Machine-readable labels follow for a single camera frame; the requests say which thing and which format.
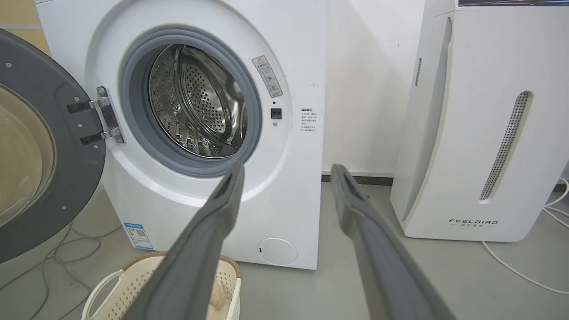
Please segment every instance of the metal hinge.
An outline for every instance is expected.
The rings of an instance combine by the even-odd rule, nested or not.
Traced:
[[[124,143],[122,133],[118,127],[117,117],[114,115],[113,104],[109,97],[109,90],[105,86],[97,87],[97,100],[89,102],[91,109],[100,110],[100,118],[103,126],[101,137],[103,139],[114,138],[117,142]]]

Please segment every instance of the air purifier vent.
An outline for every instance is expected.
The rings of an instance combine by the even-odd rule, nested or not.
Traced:
[[[421,62],[422,58],[419,58],[419,64],[417,65],[417,75],[415,75],[415,87],[419,84],[419,74],[421,73]]]
[[[530,93],[528,91],[520,93],[516,99],[516,103],[514,103],[514,109],[510,116],[508,128],[506,128],[506,134],[504,135],[504,139],[502,139],[502,145],[500,146],[496,160],[494,160],[494,165],[492,166],[492,171],[490,171],[490,175],[486,180],[486,185],[484,185],[484,189],[478,198],[479,201],[486,200],[490,197],[492,190],[494,190],[494,186],[498,181],[498,177],[500,177],[500,174],[502,173],[502,169],[504,168],[504,164],[506,164],[506,160],[510,154],[510,150],[512,149],[512,144],[514,143],[514,139],[518,133],[519,124],[522,120],[523,112],[526,109],[529,94]]]

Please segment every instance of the black cable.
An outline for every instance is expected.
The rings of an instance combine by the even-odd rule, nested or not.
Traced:
[[[87,295],[85,296],[85,298],[79,302],[75,307],[73,307],[72,309],[70,309],[69,311],[67,311],[64,315],[62,315],[58,320],[62,320],[63,318],[67,317],[71,312],[75,311],[75,309],[77,309],[78,307],[80,307],[88,298],[89,295],[91,294],[91,288],[85,284],[83,281],[81,281],[80,279],[78,279],[77,277],[75,277],[68,269],[66,264],[68,263],[73,263],[73,262],[77,262],[77,261],[81,261],[83,259],[86,259],[90,256],[92,256],[93,254],[95,254],[95,252],[97,252],[99,250],[99,248],[102,245],[102,242],[100,240],[100,238],[106,237],[109,234],[115,232],[116,230],[119,230],[120,228],[122,228],[122,226],[117,227],[115,229],[113,229],[110,232],[105,233],[104,235],[100,235],[100,236],[88,236],[88,235],[84,235],[83,233],[78,232],[77,230],[75,230],[73,228],[73,222],[68,224],[69,229],[67,229],[67,232],[65,233],[65,236],[63,238],[61,238],[61,241],[59,241],[59,243],[53,248],[51,249],[46,257],[44,258],[44,260],[36,265],[34,265],[33,267],[31,267],[30,269],[24,271],[22,274],[20,274],[18,277],[13,278],[12,280],[10,280],[8,283],[4,284],[1,288],[0,291],[2,291],[5,287],[9,286],[11,283],[13,283],[14,281],[20,279],[21,277],[23,277],[25,274],[27,274],[28,272],[34,270],[35,268],[37,268],[39,265],[42,266],[42,280],[43,280],[43,285],[44,288],[46,290],[46,296],[43,298],[42,303],[40,304],[39,308],[34,312],[34,314],[30,317],[30,320],[33,320],[39,313],[40,311],[43,309],[43,307],[46,305],[48,298],[50,297],[50,286],[47,283],[47,279],[46,279],[46,262],[50,259],[54,259],[55,262],[57,264],[60,264],[63,269],[65,270],[65,272],[67,273],[67,275],[69,275],[69,277],[71,279],[73,279],[76,283],[78,283],[80,286],[82,286],[83,288],[85,288],[87,290]],[[64,242],[67,237],[69,236],[69,233],[73,231],[74,233],[76,233],[77,235],[79,235],[80,237],[77,239],[73,239],[67,242]],[[83,256],[83,257],[79,257],[76,259],[71,259],[71,260],[63,260],[59,255],[57,255],[57,251],[59,250],[59,248],[63,247],[64,245],[67,245],[69,243],[73,243],[75,241],[80,241],[80,240],[95,240],[97,242],[97,248],[95,248],[95,250],[91,251],[90,253],[88,253],[87,255]]]

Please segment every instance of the washing machine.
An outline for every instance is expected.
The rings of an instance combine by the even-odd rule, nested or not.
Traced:
[[[316,269],[323,0],[36,7],[53,59],[0,34],[0,262],[64,228],[101,183],[132,245],[168,250],[243,163],[222,254]]]

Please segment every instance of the white plastic basket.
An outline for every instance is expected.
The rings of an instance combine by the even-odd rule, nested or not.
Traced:
[[[121,270],[106,276],[87,298],[81,319],[119,320],[165,255],[166,252],[147,253],[129,262]],[[97,310],[92,313],[91,308],[95,298],[101,289],[115,278],[118,278],[118,282]],[[239,320],[239,312],[241,310],[241,301],[239,299],[241,272],[237,263],[231,258],[221,256],[217,264],[215,278],[221,280],[230,300],[229,303],[224,305],[220,313],[222,315],[227,314],[226,320]]]

